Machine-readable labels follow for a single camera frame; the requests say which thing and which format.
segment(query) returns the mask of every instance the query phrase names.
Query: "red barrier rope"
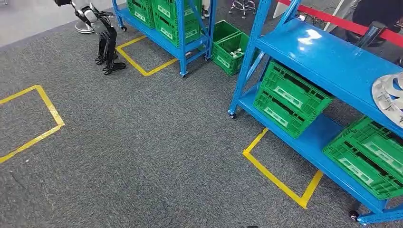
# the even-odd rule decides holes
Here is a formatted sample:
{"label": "red barrier rope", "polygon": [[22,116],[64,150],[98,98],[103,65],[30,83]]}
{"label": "red barrier rope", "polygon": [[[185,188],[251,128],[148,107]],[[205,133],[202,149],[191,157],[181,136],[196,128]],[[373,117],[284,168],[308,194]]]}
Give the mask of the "red barrier rope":
{"label": "red barrier rope", "polygon": [[[277,0],[278,2],[281,2],[285,5],[289,5],[290,4],[290,0]],[[346,30],[355,32],[357,34],[360,35],[364,35],[365,32],[367,31],[368,27],[356,24],[352,21],[346,20],[346,19],[342,19],[342,18],[338,18],[335,16],[332,16],[330,14],[327,14],[325,12],[322,11],[318,11],[316,9],[310,8],[308,6],[304,6],[304,5],[299,5],[298,10],[309,14],[311,16],[317,17],[319,19],[322,19],[324,21],[330,22],[332,24],[335,24],[341,28],[344,28]],[[381,34],[381,38],[384,38],[386,40],[388,40],[389,42],[401,46],[403,47],[403,36],[401,36],[398,33],[392,32],[389,29],[386,29],[382,34]]]}

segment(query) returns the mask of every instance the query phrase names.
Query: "person's leg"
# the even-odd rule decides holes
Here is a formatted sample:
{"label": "person's leg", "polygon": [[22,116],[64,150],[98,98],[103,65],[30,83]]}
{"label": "person's leg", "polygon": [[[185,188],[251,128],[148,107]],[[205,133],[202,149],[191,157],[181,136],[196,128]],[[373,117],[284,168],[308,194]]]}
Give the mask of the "person's leg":
{"label": "person's leg", "polygon": [[202,3],[203,3],[202,15],[208,18],[210,16],[209,12],[210,0],[203,0]]}

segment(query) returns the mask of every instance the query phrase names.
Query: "green plastic crate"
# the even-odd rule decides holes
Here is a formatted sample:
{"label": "green plastic crate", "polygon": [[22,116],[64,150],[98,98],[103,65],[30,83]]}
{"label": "green plastic crate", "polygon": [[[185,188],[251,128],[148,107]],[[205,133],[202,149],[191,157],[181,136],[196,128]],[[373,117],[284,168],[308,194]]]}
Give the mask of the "green plastic crate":
{"label": "green plastic crate", "polygon": [[[154,14],[155,29],[166,37],[176,47],[179,47],[179,31],[177,24],[171,24],[159,14]],[[200,24],[198,21],[188,21],[185,24],[185,44],[200,37]]]}
{"label": "green plastic crate", "polygon": [[339,137],[403,183],[402,138],[366,116],[350,124]]}
{"label": "green plastic crate", "polygon": [[213,43],[220,42],[238,33],[240,33],[239,29],[225,20],[221,20],[214,25]]}
{"label": "green plastic crate", "polygon": [[[188,21],[196,20],[195,14],[192,8],[189,5],[187,0],[184,1],[184,21],[185,23]],[[201,0],[193,0],[194,6],[197,13],[201,15],[202,1]],[[164,17],[165,20],[169,21],[171,24],[176,24],[178,22],[178,16],[176,13],[176,1],[175,0],[152,0],[154,12]]]}
{"label": "green plastic crate", "polygon": [[[214,63],[219,65],[228,75],[234,75],[239,72],[242,66],[243,57],[248,45],[249,37],[240,32],[232,37],[222,39],[213,45],[212,59]],[[241,54],[233,57],[230,53],[241,49]]]}
{"label": "green plastic crate", "polygon": [[323,152],[379,200],[403,195],[403,184],[399,180],[344,137],[334,139]]}
{"label": "green plastic crate", "polygon": [[127,0],[127,7],[133,17],[151,29],[155,27],[150,0]]}
{"label": "green plastic crate", "polygon": [[305,120],[293,112],[263,87],[259,88],[253,106],[293,138],[298,138],[313,121]]}
{"label": "green plastic crate", "polygon": [[275,60],[270,61],[260,86],[304,118],[316,118],[334,98]]}

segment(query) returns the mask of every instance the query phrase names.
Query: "humanoid robot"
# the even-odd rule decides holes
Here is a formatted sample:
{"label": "humanoid robot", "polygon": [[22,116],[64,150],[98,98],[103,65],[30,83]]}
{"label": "humanoid robot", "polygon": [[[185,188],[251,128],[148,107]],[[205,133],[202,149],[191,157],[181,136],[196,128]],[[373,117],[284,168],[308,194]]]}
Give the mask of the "humanoid robot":
{"label": "humanoid robot", "polygon": [[95,63],[102,65],[106,62],[106,67],[103,69],[105,75],[126,68],[125,63],[115,63],[117,58],[115,52],[117,33],[109,20],[109,16],[113,16],[113,13],[98,11],[91,4],[91,0],[55,0],[55,3],[58,6],[72,5],[76,16],[91,26],[95,33],[98,34],[99,50]]}

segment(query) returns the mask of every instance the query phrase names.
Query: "shelf caster wheel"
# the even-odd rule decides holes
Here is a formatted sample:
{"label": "shelf caster wheel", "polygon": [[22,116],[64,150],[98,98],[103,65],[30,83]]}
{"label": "shelf caster wheel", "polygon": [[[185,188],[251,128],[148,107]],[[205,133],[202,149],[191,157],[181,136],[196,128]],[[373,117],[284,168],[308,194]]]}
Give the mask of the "shelf caster wheel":
{"label": "shelf caster wheel", "polygon": [[357,222],[357,218],[360,216],[360,214],[358,214],[358,212],[355,210],[351,210],[349,215],[350,215],[350,218],[356,222]]}

